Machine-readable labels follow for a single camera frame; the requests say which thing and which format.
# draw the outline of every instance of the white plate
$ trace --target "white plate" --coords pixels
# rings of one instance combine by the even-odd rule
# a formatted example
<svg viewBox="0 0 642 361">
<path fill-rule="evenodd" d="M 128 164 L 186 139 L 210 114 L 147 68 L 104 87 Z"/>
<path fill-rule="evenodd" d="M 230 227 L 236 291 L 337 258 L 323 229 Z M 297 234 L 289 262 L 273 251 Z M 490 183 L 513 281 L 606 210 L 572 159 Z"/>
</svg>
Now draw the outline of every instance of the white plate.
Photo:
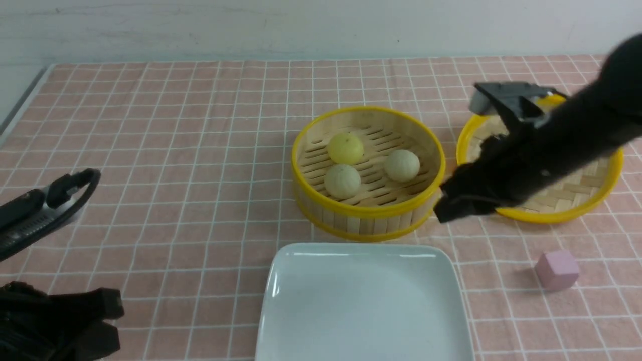
<svg viewBox="0 0 642 361">
<path fill-rule="evenodd" d="M 343 360 L 474 360 L 445 253 L 358 243 L 296 243 L 277 253 L 256 361 Z"/>
</svg>

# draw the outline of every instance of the pink checkered tablecloth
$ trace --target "pink checkered tablecloth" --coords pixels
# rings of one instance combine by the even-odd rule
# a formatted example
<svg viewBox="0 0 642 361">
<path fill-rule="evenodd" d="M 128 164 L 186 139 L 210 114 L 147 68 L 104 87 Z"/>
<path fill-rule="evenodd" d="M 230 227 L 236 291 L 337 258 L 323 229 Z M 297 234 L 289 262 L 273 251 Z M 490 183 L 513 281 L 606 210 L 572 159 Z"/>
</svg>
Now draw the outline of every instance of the pink checkered tablecloth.
<svg viewBox="0 0 642 361">
<path fill-rule="evenodd" d="M 573 92 L 600 57 L 60 64 L 0 150 L 0 202 L 86 167 L 103 172 L 79 222 L 0 263 L 49 292 L 122 290 L 110 360 L 252 360 L 270 262 L 292 242 L 341 242 L 291 193 L 297 132 L 338 107 L 377 105 L 433 129 L 452 169 L 480 80 Z M 642 143 L 601 206 L 562 225 L 431 219 L 397 242 L 446 251 L 477 360 L 642 360 Z M 547 294 L 532 270 L 569 249 L 581 276 Z"/>
</svg>

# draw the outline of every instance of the pink cube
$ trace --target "pink cube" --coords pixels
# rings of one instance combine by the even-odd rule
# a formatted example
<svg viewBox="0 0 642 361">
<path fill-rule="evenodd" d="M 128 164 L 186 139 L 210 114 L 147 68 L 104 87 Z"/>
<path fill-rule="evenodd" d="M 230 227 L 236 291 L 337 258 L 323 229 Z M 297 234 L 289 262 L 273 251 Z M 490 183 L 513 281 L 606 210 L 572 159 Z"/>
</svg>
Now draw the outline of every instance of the pink cube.
<svg viewBox="0 0 642 361">
<path fill-rule="evenodd" d="M 580 277 L 580 267 L 575 257 L 562 249 L 544 253 L 535 265 L 535 273 L 542 287 L 549 291 L 571 288 Z"/>
</svg>

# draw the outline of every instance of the white wall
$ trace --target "white wall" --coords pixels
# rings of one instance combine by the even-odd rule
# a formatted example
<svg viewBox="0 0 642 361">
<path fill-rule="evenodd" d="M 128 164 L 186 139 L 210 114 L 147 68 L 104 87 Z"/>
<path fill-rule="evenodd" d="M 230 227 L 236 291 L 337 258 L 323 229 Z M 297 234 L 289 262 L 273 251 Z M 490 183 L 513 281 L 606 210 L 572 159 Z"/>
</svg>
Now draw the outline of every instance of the white wall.
<svg viewBox="0 0 642 361">
<path fill-rule="evenodd" d="M 641 0 L 4 0 L 0 64 L 599 53 Z"/>
</svg>

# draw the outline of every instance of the yellow rim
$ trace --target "yellow rim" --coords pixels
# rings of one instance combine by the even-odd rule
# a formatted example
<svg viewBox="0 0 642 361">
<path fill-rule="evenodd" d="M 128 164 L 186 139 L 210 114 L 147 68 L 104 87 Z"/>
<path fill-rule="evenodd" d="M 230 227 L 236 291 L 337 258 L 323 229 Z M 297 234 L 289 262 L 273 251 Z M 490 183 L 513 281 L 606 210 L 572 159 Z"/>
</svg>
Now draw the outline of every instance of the yellow rim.
<svg viewBox="0 0 642 361">
<path fill-rule="evenodd" d="M 418 195 L 414 196 L 412 199 L 406 200 L 401 203 L 392 204 L 389 206 L 379 206 L 379 207 L 360 207 L 360 206 L 352 206 L 349 204 L 343 204 L 341 202 L 337 202 L 336 200 L 325 197 L 308 184 L 308 182 L 303 177 L 303 174 L 301 174 L 301 172 L 299 171 L 299 167 L 297 167 L 297 159 L 296 159 L 297 149 L 299 149 L 299 143 L 301 142 L 301 139 L 303 139 L 304 134 L 308 132 L 310 128 L 314 127 L 315 124 L 327 118 L 330 118 L 331 116 L 335 116 L 341 113 L 356 112 L 356 111 L 360 111 L 360 112 L 375 111 L 375 112 L 387 112 L 387 113 L 395 114 L 396 116 L 400 116 L 406 120 L 414 122 L 416 125 L 421 127 L 423 131 L 427 132 L 430 135 L 430 137 L 433 139 L 433 141 L 437 145 L 437 149 L 439 150 L 439 161 L 440 161 L 439 172 L 437 173 L 435 180 L 433 180 L 430 186 L 428 186 L 424 191 L 422 191 Z M 312 198 L 315 202 L 320 203 L 325 208 L 330 209 L 331 211 L 348 214 L 350 216 L 354 216 L 358 218 L 362 218 L 362 217 L 384 218 L 384 217 L 398 215 L 399 213 L 404 213 L 407 210 L 415 209 L 416 207 L 419 207 L 421 204 L 427 201 L 427 199 L 430 198 L 430 196 L 437 190 L 442 180 L 444 179 L 444 174 L 446 173 L 446 156 L 444 155 L 444 150 L 441 146 L 441 143 L 439 143 L 439 140 L 437 139 L 437 137 L 433 134 L 433 132 L 428 127 L 423 125 L 420 121 L 402 112 L 397 112 L 396 110 L 379 108 L 379 107 L 355 107 L 355 108 L 338 109 L 333 112 L 324 114 L 323 116 L 320 116 L 319 118 L 315 119 L 313 122 L 308 124 L 305 128 L 303 128 L 303 130 L 301 130 L 301 132 L 297 136 L 296 140 L 294 140 L 290 163 L 292 166 L 292 173 L 294 174 L 294 179 L 296 180 L 296 182 L 298 182 L 301 185 L 301 188 L 303 189 L 303 191 L 306 192 L 306 194 L 310 196 L 310 198 Z"/>
<path fill-rule="evenodd" d="M 425 216 L 423 216 L 421 219 L 419 219 L 416 223 L 414 223 L 410 227 L 406 229 L 401 229 L 399 231 L 391 232 L 391 233 L 382 233 L 382 234 L 348 233 L 348 232 L 344 232 L 344 231 L 340 231 L 338 229 L 332 228 L 329 225 L 321 222 L 314 215 L 312 215 L 312 213 L 308 212 L 308 210 L 301 204 L 301 201 L 299 200 L 298 196 L 295 196 L 295 200 L 297 201 L 297 205 L 299 206 L 299 209 L 301 210 L 301 212 L 310 220 L 310 222 L 312 222 L 315 226 L 323 229 L 325 232 L 328 232 L 340 238 L 345 238 L 346 240 L 353 240 L 353 241 L 367 242 L 367 243 L 383 242 L 383 241 L 393 240 L 401 236 L 405 236 L 406 234 L 419 228 L 419 226 L 422 225 L 430 217 L 430 215 L 433 214 L 433 210 L 431 209 L 430 211 L 428 211 L 428 213 Z"/>
<path fill-rule="evenodd" d="M 559 105 L 564 103 L 565 99 L 559 95 L 549 96 L 545 99 L 538 101 L 540 105 Z M 470 146 L 471 139 L 475 131 L 490 117 L 487 116 L 477 116 L 473 115 L 471 120 L 466 124 L 462 130 L 459 140 L 457 141 L 457 165 L 463 163 L 468 163 L 468 147 Z M 497 213 L 513 218 L 516 220 L 521 220 L 524 222 L 533 222 L 533 223 L 559 223 L 577 218 L 591 209 L 595 208 L 601 201 L 606 198 L 607 195 L 611 192 L 615 184 L 618 182 L 620 173 L 622 172 L 622 166 L 624 164 L 624 153 L 622 149 L 619 149 L 617 152 L 613 153 L 609 161 L 609 171 L 600 187 L 599 191 L 595 193 L 591 198 L 586 202 L 580 204 L 575 208 L 571 208 L 566 211 L 556 212 L 556 213 L 529 213 L 516 208 L 498 208 Z"/>
</svg>

